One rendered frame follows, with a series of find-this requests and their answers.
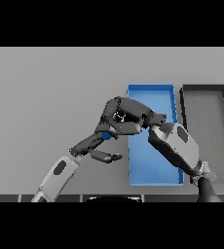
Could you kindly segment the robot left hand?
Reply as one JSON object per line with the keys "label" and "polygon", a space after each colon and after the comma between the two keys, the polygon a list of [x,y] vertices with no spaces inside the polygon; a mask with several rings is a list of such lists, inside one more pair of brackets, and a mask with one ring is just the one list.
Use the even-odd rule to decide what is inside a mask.
{"label": "robot left hand", "polygon": [[94,133],[70,148],[69,152],[74,158],[90,154],[94,160],[104,163],[111,163],[112,161],[120,160],[123,157],[120,154],[111,155],[97,149],[97,147],[104,141],[106,140],[102,138],[102,132]]}

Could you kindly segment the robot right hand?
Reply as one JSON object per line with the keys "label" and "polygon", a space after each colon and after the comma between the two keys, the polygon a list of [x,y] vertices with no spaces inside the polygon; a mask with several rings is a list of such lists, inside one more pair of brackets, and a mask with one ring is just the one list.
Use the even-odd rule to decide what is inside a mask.
{"label": "robot right hand", "polygon": [[141,102],[117,96],[106,102],[94,132],[109,132],[114,137],[135,135],[142,128],[163,125],[166,119],[166,114],[156,113]]}

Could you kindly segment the blue bin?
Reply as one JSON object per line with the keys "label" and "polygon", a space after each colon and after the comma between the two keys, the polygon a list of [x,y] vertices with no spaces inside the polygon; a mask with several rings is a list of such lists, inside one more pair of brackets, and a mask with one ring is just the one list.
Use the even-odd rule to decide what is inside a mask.
{"label": "blue bin", "polygon": [[[177,123],[173,84],[128,84],[129,99],[139,101],[154,112],[167,115],[168,123]],[[131,186],[182,186],[184,174],[148,142],[148,130],[128,136]]]}

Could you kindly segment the dark grey bin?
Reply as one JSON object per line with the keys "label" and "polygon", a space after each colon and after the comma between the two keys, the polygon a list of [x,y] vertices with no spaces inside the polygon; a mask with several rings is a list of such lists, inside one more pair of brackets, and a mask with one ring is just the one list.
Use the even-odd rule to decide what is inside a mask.
{"label": "dark grey bin", "polygon": [[183,85],[179,93],[183,125],[216,174],[216,182],[224,184],[224,84]]}

